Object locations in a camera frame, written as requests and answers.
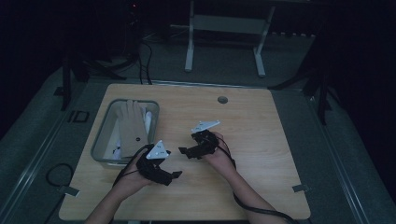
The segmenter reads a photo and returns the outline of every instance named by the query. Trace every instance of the gray floor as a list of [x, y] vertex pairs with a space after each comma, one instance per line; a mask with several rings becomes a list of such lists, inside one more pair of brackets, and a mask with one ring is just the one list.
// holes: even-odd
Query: gray floor
[[[146, 38], [152, 47], [149, 74], [154, 84], [176, 81], [266, 88], [294, 76], [313, 41], [303, 36], [269, 36], [262, 53], [267, 77], [260, 78], [250, 46], [233, 47], [207, 37], [198, 39], [192, 72], [185, 73], [186, 36], [175, 34], [167, 43], [158, 42], [155, 35]], [[142, 47], [142, 58], [143, 62], [149, 58], [146, 47]], [[120, 75], [128, 77], [126, 83], [138, 82], [137, 66]], [[113, 82], [105, 77], [93, 77], [88, 83], [73, 82], [73, 101], [64, 112], [60, 111], [62, 99], [53, 96], [62, 84], [61, 71], [44, 83], [0, 143], [2, 223], [44, 223], [61, 198], [57, 188], [46, 181], [46, 173], [61, 162], [76, 167], [106, 87]], [[322, 126], [315, 114], [315, 99], [307, 99], [300, 92], [303, 85], [302, 81], [286, 90], [273, 91], [273, 95], [300, 178], [309, 188], [309, 221], [396, 223], [395, 204], [347, 113], [329, 98], [332, 110], [326, 113], [328, 125]], [[86, 123], [72, 122], [72, 111], [89, 112], [90, 116]], [[69, 178], [64, 169], [51, 175], [57, 183], [67, 183]], [[27, 185], [18, 185], [19, 181]], [[81, 223], [60, 220], [58, 210], [49, 223]]]

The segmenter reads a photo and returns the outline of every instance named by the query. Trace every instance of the desk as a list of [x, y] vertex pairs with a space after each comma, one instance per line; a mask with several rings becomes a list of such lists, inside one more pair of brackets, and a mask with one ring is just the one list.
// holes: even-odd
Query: desk
[[[227, 104], [218, 102], [228, 98]], [[192, 147], [191, 128], [199, 120], [219, 119], [210, 129], [224, 135], [239, 173], [275, 209], [296, 219], [310, 210], [290, 154], [271, 92], [259, 89], [149, 86], [112, 84], [107, 88], [92, 130], [83, 148], [71, 187], [77, 198], [66, 195], [59, 216], [85, 219], [111, 189], [119, 170], [106, 169], [91, 157], [95, 136], [108, 105], [115, 99], [153, 100], [160, 106], [156, 141], [163, 140], [172, 154], [161, 167], [183, 171], [168, 186], [151, 185], [124, 201], [115, 219], [124, 220], [239, 220], [245, 213], [233, 200], [228, 184], [204, 160], [188, 160], [179, 147]]]

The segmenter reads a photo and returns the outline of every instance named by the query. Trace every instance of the wire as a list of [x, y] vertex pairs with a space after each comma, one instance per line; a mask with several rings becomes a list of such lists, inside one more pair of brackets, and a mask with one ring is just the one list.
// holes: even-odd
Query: wire
[[122, 176], [130, 175], [130, 174], [133, 174], [133, 173], [135, 173], [135, 172], [138, 172], [138, 171], [139, 171], [139, 170], [135, 170], [135, 171], [132, 171], [132, 172], [129, 172], [129, 173], [123, 174]]
[[[211, 144], [211, 145], [213, 145], [213, 146], [219, 148], [222, 152], [224, 152], [224, 153], [227, 155], [227, 157], [231, 160], [231, 162], [233, 163], [233, 166], [234, 166], [235, 169], [236, 169], [236, 165], [235, 165], [234, 159], [231, 157], [231, 152], [230, 152], [230, 150], [228, 150], [229, 152], [227, 152], [223, 147], [219, 146], [219, 144], [215, 144], [215, 143], [211, 142], [211, 141], [210, 141], [209, 139], [207, 139], [207, 138], [203, 138], [203, 139], [204, 139], [207, 143], [209, 143], [209, 144]], [[221, 139], [221, 138], [219, 138], [219, 137], [217, 137], [217, 139], [219, 139], [220, 141], [222, 141], [222, 142], [224, 143], [224, 145], [227, 147], [227, 149], [229, 149], [228, 146], [227, 146], [227, 144], [225, 143], [225, 141], [224, 141], [223, 139]], [[265, 215], [276, 216], [276, 217], [283, 217], [283, 218], [286, 219], [289, 223], [292, 223], [292, 224], [297, 223], [296, 220], [294, 220], [293, 218], [291, 218], [290, 216], [288, 216], [288, 215], [286, 215], [286, 214], [284, 214], [284, 213], [281, 213], [281, 212], [278, 212], [278, 211], [274, 211], [274, 210], [267, 210], [267, 209], [261, 209], [261, 208], [256, 208], [256, 207], [247, 206], [246, 204], [242, 203], [234, 193], [233, 193], [233, 198], [235, 199], [236, 203], [238, 203], [239, 206], [241, 206], [242, 208], [244, 208], [244, 209], [246, 209], [246, 210], [248, 210], [248, 211], [255, 212], [255, 213], [260, 213], [260, 214], [265, 214]]]
[[[61, 167], [61, 166], [67, 167], [67, 168], [69, 169], [69, 171], [70, 171], [70, 179], [67, 181], [66, 184], [57, 184], [57, 183], [54, 183], [52, 180], [50, 180], [50, 174], [52, 173], [52, 171], [55, 170], [55, 169], [58, 168], [58, 167]], [[54, 165], [53, 167], [51, 167], [51, 168], [47, 171], [47, 173], [46, 173], [46, 180], [47, 180], [47, 182], [48, 182], [51, 186], [53, 186], [53, 187], [59, 188], [59, 187], [61, 187], [61, 186], [69, 186], [70, 182], [72, 181], [73, 174], [74, 174], [74, 170], [73, 170], [73, 167], [72, 167], [71, 165], [69, 165], [69, 164], [67, 164], [67, 163], [59, 163], [59, 164]], [[48, 222], [50, 221], [50, 218], [52, 217], [53, 213], [54, 213], [55, 210], [59, 207], [59, 205], [61, 204], [61, 202], [62, 202], [63, 200], [64, 200], [64, 194], [61, 196], [61, 198], [58, 200], [58, 202], [57, 202], [57, 203], [55, 204], [55, 206], [52, 208], [52, 210], [50, 211], [50, 213], [49, 213], [49, 215], [47, 216], [47, 218], [46, 218], [46, 220], [44, 221], [44, 223], [48, 223]]]
[[124, 48], [123, 48], [123, 50], [122, 50], [122, 53], [121, 53], [121, 55], [123, 55], [124, 53], [125, 53], [125, 50], [126, 50], [126, 43], [127, 43], [127, 41], [126, 41], [126, 36], [127, 36], [127, 30], [128, 30], [128, 26], [127, 26], [127, 24], [124, 24]]
[[136, 159], [136, 157], [139, 155], [140, 152], [142, 152], [144, 149], [149, 149], [149, 148], [153, 148], [153, 147], [154, 147], [154, 144], [148, 144], [148, 145], [145, 145], [145, 146], [139, 148], [139, 150], [137, 150], [136, 153], [131, 157], [128, 164], [125, 166], [125, 168], [128, 167], [129, 164], [131, 164], [134, 161], [134, 159]]
[[146, 79], [147, 79], [147, 81], [148, 81], [148, 84], [149, 84], [149, 85], [152, 85], [151, 78], [150, 78], [150, 76], [149, 76], [149, 63], [150, 63], [150, 61], [151, 61], [152, 48], [151, 48], [147, 43], [145, 43], [145, 42], [143, 42], [143, 41], [142, 41], [141, 44], [144, 45], [144, 46], [146, 46], [146, 47], [148, 47], [148, 49], [149, 49], [149, 56], [148, 56], [148, 61], [147, 61], [146, 66], [145, 66], [145, 65], [142, 64], [142, 58], [141, 58], [141, 55], [139, 54], [139, 79], [140, 79], [140, 84], [143, 85], [143, 78], [142, 78], [142, 76], [143, 76], [143, 72], [146, 72]]
[[[173, 37], [176, 37], [178, 35], [183, 35], [184, 33], [187, 33], [188, 31], [189, 31], [189, 28], [184, 29], [184, 30], [182, 30], [180, 32], [176, 32], [175, 34], [170, 35], [169, 38], [173, 38]], [[163, 38], [160, 38], [160, 37], [155, 38], [155, 35], [157, 35], [157, 34], [158, 34], [157, 32], [154, 32], [154, 33], [151, 33], [149, 35], [146, 35], [142, 39], [147, 41], [147, 42], [150, 42], [150, 43], [162, 43], [162, 42], [166, 41], [166, 40], [164, 40]]]

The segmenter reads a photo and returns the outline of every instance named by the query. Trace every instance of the black bracket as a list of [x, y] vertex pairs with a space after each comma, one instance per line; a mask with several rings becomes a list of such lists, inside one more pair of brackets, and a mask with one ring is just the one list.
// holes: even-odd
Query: black bracket
[[187, 158], [201, 159], [202, 156], [215, 153], [216, 147], [219, 145], [218, 138], [210, 131], [204, 130], [191, 135], [198, 146], [195, 147], [180, 147], [181, 154], [185, 154]]
[[71, 75], [70, 75], [70, 64], [69, 59], [65, 56], [62, 59], [62, 76], [63, 76], [63, 85], [62, 87], [58, 87], [54, 93], [54, 95], [63, 97], [62, 111], [65, 111], [67, 106], [71, 101]]
[[148, 160], [146, 158], [148, 154], [149, 150], [143, 153], [143, 155], [140, 157], [139, 161], [137, 161], [136, 164], [137, 170], [146, 179], [168, 186], [172, 182], [172, 179], [178, 178], [181, 175], [181, 171], [173, 172], [172, 174], [170, 174], [162, 170], [160, 164], [165, 159]]

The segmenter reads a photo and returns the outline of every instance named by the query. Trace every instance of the white table leg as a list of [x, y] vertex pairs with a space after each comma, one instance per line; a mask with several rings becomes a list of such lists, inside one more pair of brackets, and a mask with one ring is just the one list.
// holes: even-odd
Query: white table leg
[[265, 77], [264, 65], [262, 63], [262, 46], [264, 45], [265, 37], [268, 35], [268, 30], [270, 28], [271, 20], [274, 16], [275, 7], [271, 7], [270, 12], [268, 14], [267, 20], [262, 28], [262, 38], [260, 39], [260, 43], [257, 47], [253, 49], [254, 59], [256, 60], [257, 73], [259, 77]]
[[189, 46], [187, 48], [186, 65], [184, 70], [190, 72], [192, 70], [192, 60], [194, 58], [194, 1], [190, 1], [190, 29], [189, 29]]

